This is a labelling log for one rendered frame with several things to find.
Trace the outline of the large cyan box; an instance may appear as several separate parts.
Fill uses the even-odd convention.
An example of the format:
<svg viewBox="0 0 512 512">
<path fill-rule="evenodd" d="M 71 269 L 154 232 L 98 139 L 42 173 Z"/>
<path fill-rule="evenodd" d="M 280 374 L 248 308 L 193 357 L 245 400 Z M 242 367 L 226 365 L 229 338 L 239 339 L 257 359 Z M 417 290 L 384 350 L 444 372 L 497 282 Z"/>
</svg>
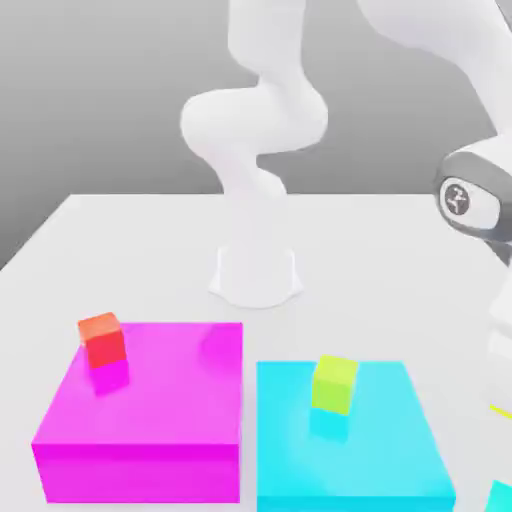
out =
<svg viewBox="0 0 512 512">
<path fill-rule="evenodd" d="M 314 369 L 257 364 L 257 512 L 454 512 L 405 365 L 361 363 L 346 416 L 312 407 Z"/>
</svg>

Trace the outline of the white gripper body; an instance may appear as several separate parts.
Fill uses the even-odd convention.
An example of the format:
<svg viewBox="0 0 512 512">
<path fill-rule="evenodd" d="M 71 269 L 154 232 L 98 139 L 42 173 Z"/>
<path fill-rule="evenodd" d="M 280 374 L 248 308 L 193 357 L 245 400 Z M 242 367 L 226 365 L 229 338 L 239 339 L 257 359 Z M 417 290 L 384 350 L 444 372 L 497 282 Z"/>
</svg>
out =
<svg viewBox="0 0 512 512">
<path fill-rule="evenodd" d="M 512 365 L 512 338 L 493 329 L 488 340 L 488 357 L 494 364 Z"/>
</svg>

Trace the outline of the small green cube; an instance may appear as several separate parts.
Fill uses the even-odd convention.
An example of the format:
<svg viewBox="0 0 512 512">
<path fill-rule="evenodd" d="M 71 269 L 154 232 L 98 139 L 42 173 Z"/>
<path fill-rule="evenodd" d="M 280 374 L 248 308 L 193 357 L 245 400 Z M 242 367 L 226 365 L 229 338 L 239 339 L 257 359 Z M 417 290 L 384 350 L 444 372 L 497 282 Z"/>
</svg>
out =
<svg viewBox="0 0 512 512">
<path fill-rule="evenodd" d="M 355 360 L 322 355 L 313 373 L 312 407 L 347 416 L 358 369 Z"/>
</svg>

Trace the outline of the small red cube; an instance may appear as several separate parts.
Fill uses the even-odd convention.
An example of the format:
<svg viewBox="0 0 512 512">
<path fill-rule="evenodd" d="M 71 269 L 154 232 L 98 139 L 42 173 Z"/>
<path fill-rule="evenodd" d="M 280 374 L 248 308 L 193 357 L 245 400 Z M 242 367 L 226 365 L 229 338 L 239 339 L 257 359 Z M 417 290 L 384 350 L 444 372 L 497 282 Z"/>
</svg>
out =
<svg viewBox="0 0 512 512">
<path fill-rule="evenodd" d="M 114 313 L 80 320 L 78 330 L 91 369 L 126 359 L 123 331 Z"/>
</svg>

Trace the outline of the large magenta box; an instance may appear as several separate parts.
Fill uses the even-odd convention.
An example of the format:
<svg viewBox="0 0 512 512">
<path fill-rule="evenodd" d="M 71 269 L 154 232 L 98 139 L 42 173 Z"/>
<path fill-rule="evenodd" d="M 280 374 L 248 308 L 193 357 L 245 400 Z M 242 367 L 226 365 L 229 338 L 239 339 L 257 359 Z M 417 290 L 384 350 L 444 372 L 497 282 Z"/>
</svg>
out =
<svg viewBox="0 0 512 512">
<path fill-rule="evenodd" d="M 236 503 L 243 327 L 126 323 L 127 357 L 78 350 L 32 440 L 50 503 Z"/>
</svg>

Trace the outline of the small turquoise cube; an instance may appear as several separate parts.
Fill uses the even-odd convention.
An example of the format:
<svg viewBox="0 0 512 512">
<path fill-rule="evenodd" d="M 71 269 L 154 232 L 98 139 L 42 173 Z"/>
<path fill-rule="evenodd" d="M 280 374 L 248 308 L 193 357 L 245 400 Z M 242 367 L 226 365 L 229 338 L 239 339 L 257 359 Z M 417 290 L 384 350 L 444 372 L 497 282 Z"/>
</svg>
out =
<svg viewBox="0 0 512 512">
<path fill-rule="evenodd" d="M 512 485 L 494 480 L 484 512 L 512 512 Z"/>
</svg>

